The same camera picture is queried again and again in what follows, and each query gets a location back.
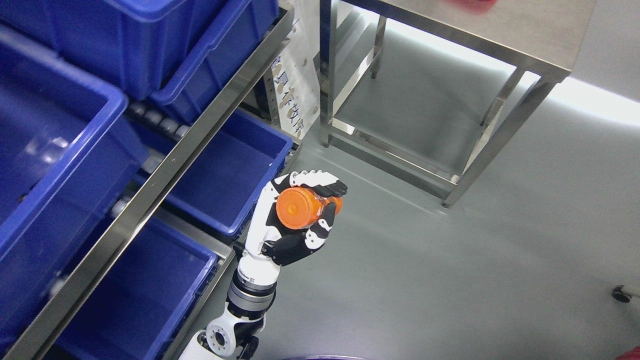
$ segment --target orange bottle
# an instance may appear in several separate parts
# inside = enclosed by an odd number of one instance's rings
[[[307,188],[288,188],[276,201],[276,213],[284,226],[302,229],[316,222],[329,202],[335,202],[335,213],[342,209],[341,197],[322,197]]]

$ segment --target blue plastic bin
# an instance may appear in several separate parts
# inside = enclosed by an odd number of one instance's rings
[[[217,256],[152,218],[58,338],[80,360],[159,357],[175,336]]]
[[[139,134],[143,142],[163,154],[175,145],[150,130],[141,129]],[[222,235],[235,238],[264,185],[284,167],[292,145],[287,135],[236,110],[166,201]]]
[[[192,124],[227,84],[278,16],[276,0],[228,0],[182,65],[151,99]]]
[[[162,86],[224,0],[2,0],[0,19],[142,100]]]
[[[0,26],[0,354],[147,157],[126,105]]]

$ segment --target stainless steel table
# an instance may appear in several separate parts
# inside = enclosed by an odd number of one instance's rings
[[[484,12],[463,7],[484,6]],[[321,123],[325,146],[335,146],[423,188],[453,205],[491,160],[509,142],[522,124],[551,92],[571,73],[595,5],[595,0],[346,0],[379,14],[373,48],[342,88],[336,88],[338,54],[347,41],[339,37],[347,31],[337,27],[339,0],[321,0],[320,78]],[[381,67],[387,18],[471,48],[516,67],[484,116],[467,166],[452,174],[409,154],[361,129],[335,118],[362,76],[371,71],[376,78]],[[540,76],[504,121],[498,117],[525,72]],[[433,187],[441,189],[434,192]]]

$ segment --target table top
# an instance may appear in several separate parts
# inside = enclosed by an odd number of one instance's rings
[[[346,0],[514,65],[573,69],[596,0]],[[530,61],[523,63],[522,55]]]

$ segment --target robotic hand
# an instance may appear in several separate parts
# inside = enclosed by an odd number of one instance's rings
[[[292,187],[311,190],[326,203],[315,222],[299,229],[285,226],[276,211],[280,194]],[[237,359],[251,359],[258,347],[255,334],[264,328],[265,313],[275,300],[280,267],[324,245],[338,208],[335,200],[346,193],[342,181],[320,170],[292,172],[262,189],[244,247],[234,244],[239,262],[224,313],[192,337],[180,360],[220,360],[232,356],[237,347],[242,348]]]

